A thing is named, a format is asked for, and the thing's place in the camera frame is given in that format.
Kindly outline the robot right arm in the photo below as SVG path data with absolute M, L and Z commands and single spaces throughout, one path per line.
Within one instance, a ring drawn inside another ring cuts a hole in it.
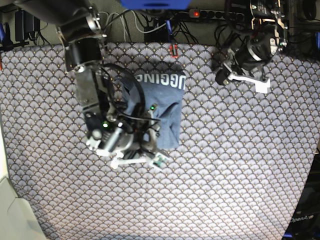
M 157 146 L 160 124 L 154 106 L 146 107 L 141 84 L 125 68 L 104 62 L 105 30 L 87 0 L 16 0 L 22 10 L 56 27 L 65 52 L 65 68 L 76 78 L 76 96 L 87 127 L 86 146 L 111 167 L 148 164 L 161 170 L 169 157 Z M 137 90 L 133 107 L 115 99 L 110 71 Z

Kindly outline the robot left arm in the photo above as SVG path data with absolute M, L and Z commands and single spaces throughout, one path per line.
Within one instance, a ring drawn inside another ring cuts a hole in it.
M 288 44 L 288 26 L 282 3 L 279 0 L 243 1 L 244 23 L 232 17 L 234 4 L 237 4 L 236 0 L 225 1 L 224 17 L 231 31 L 246 41 L 239 48 L 228 48 L 215 81 L 221 86 L 248 82 L 254 84 L 257 93 L 266 94 L 271 81 L 264 67 Z

